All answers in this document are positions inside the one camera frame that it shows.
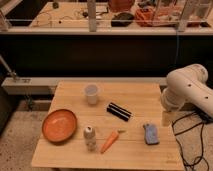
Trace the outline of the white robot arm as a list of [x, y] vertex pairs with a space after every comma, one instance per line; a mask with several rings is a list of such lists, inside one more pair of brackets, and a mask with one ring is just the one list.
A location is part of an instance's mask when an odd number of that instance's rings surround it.
[[162, 125], [169, 126], [186, 102], [198, 107], [213, 119], [213, 89], [206, 85], [208, 71], [201, 64], [191, 64], [175, 69], [166, 76], [167, 87], [160, 100], [164, 108]]

